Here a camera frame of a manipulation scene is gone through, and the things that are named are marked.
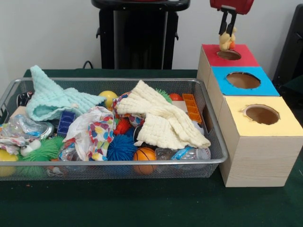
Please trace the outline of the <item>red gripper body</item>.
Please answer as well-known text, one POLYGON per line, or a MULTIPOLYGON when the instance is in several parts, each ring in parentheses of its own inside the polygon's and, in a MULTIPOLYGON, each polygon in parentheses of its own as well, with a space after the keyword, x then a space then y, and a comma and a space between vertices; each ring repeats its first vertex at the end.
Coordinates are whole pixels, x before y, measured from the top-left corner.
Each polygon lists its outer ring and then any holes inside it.
POLYGON ((220 11, 231 10, 236 14, 246 15, 254 0, 210 0, 210 6, 220 11))

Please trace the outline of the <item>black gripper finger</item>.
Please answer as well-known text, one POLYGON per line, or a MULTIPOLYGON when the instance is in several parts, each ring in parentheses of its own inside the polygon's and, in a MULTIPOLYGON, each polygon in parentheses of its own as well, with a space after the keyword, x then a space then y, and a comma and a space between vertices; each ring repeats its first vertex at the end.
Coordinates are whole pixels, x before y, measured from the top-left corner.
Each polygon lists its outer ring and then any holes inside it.
POLYGON ((227 22, 226 22, 228 13, 229 13, 229 11, 223 10, 223 17, 222 17, 222 20, 221 20, 219 35, 222 35, 224 32, 228 33, 228 26, 227 26, 227 22))
POLYGON ((232 14, 231 21, 226 28, 226 33, 228 33, 230 35, 230 37, 232 36, 232 33, 233 33, 236 17, 237 17, 237 14, 232 14))

